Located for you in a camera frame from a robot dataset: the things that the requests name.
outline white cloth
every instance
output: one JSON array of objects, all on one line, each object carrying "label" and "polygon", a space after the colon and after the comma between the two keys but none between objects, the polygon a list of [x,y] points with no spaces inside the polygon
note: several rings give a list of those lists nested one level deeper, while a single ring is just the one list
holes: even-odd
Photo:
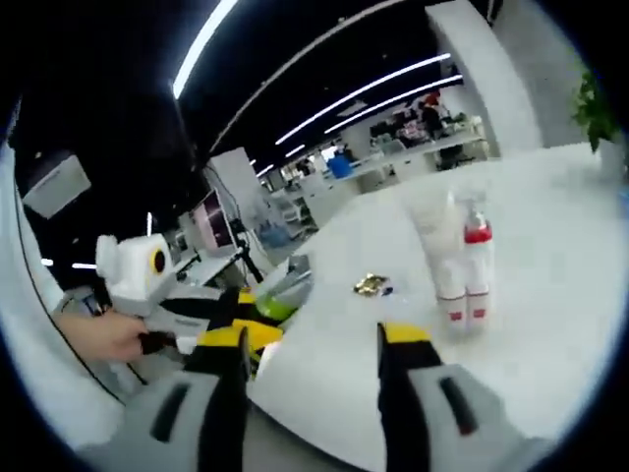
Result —
[{"label": "white cloth", "polygon": [[[124,407],[88,375],[44,313],[24,262],[15,210],[14,153],[0,148],[0,327],[4,341],[43,418],[70,447],[107,442]],[[36,239],[18,204],[32,276],[47,309],[62,292],[40,263]]]}]

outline green plant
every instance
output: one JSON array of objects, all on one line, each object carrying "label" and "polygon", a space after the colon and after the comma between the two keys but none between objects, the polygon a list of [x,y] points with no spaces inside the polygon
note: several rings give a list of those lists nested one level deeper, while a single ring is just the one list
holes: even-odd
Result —
[{"label": "green plant", "polygon": [[600,140],[613,141],[620,131],[609,102],[591,71],[583,73],[581,86],[574,96],[574,107],[572,118],[588,135],[592,152],[599,148]]}]

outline ceiling light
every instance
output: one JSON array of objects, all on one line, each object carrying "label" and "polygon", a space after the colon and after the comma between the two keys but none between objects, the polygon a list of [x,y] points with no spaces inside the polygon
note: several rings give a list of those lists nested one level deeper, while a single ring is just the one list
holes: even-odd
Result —
[{"label": "ceiling light", "polygon": [[273,168],[273,164],[271,165],[267,165],[266,167],[264,167],[264,169],[262,169],[258,174],[256,174],[256,177],[261,177],[262,175],[264,175],[266,172],[268,172],[269,170],[271,170]]},{"label": "ceiling light", "polygon": [[153,232],[153,215],[146,214],[146,236],[150,236]]},{"label": "ceiling light", "polygon": [[203,28],[200,29],[199,34],[197,35],[195,42],[193,42],[193,45],[190,46],[190,50],[188,51],[188,54],[186,54],[186,59],[184,59],[184,63],[181,65],[177,78],[175,79],[175,83],[173,85],[175,98],[179,98],[179,95],[181,95],[181,92],[190,77],[190,73],[195,68],[205,45],[212,38],[216,29],[218,29],[219,25],[223,22],[223,20],[225,20],[225,17],[229,14],[232,8],[234,8],[236,2],[238,2],[238,0],[221,0],[214,11],[209,15],[209,18],[205,22],[205,25],[203,25]]},{"label": "ceiling light", "polygon": [[291,155],[293,155],[296,152],[299,152],[300,150],[302,150],[303,148],[305,148],[306,145],[301,145],[301,146],[297,146],[295,147],[293,150],[291,150],[288,154],[286,154],[286,157],[290,157]]},{"label": "ceiling light", "polygon": [[96,270],[96,264],[74,263],[72,264],[72,268],[88,268],[91,270]]},{"label": "ceiling light", "polygon": [[382,77],[382,78],[380,78],[380,79],[378,79],[376,81],[373,81],[370,84],[367,84],[366,86],[364,86],[362,88],[359,88],[358,90],[353,91],[349,95],[344,96],[340,100],[335,101],[330,106],[328,106],[326,108],[323,108],[321,111],[319,111],[317,114],[311,116],[308,120],[306,120],[304,123],[299,125],[297,128],[294,128],[293,130],[291,130],[288,133],[286,133],[279,140],[277,140],[275,142],[275,144],[276,145],[281,145],[286,140],[288,140],[291,136],[293,136],[295,133],[297,133],[298,131],[300,131],[303,128],[305,128],[308,125],[310,125],[317,118],[320,118],[321,116],[323,116],[325,113],[327,113],[331,109],[336,108],[338,105],[340,105],[342,103],[345,103],[348,100],[351,100],[355,96],[358,96],[361,93],[363,93],[363,92],[365,92],[365,91],[367,91],[369,89],[373,89],[374,87],[377,87],[380,84],[384,84],[385,82],[390,81],[391,79],[395,79],[396,77],[402,76],[402,75],[406,74],[407,72],[414,71],[416,69],[419,69],[421,67],[427,66],[429,64],[433,64],[435,62],[439,62],[439,61],[443,61],[445,59],[449,59],[449,57],[450,57],[449,53],[441,54],[441,55],[433,57],[431,59],[426,59],[425,61],[417,62],[415,64],[412,64],[412,65],[408,66],[408,67],[405,67],[404,69],[400,69],[399,71],[392,72],[391,74],[388,74],[388,75],[386,75],[386,76],[384,76],[384,77]]},{"label": "ceiling light", "polygon": [[379,103],[378,105],[374,105],[369,107],[367,110],[363,110],[360,113],[357,113],[356,115],[348,118],[347,120],[341,121],[340,123],[334,125],[331,128],[328,128],[327,130],[325,130],[325,134],[327,135],[328,133],[331,133],[334,130],[338,130],[339,128],[341,128],[342,126],[347,125],[348,123],[351,123],[352,121],[358,120],[360,117],[367,115],[368,113],[371,113],[372,111],[377,110],[378,108],[382,108],[383,106],[389,105],[401,98],[405,98],[409,95],[413,95],[419,91],[422,90],[427,90],[427,89],[432,89],[433,87],[437,87],[437,86],[442,86],[443,84],[449,84],[450,82],[454,82],[454,81],[458,81],[460,79],[463,79],[463,76],[458,75],[458,76],[453,76],[453,77],[448,77],[447,79],[442,79],[440,81],[436,81],[433,82],[432,84],[428,84],[427,86],[421,86],[421,87],[417,87],[417,88],[413,88],[412,90],[409,90],[407,92],[401,93],[397,96],[394,96],[393,98],[389,98],[388,100],[383,101],[382,103]]}]

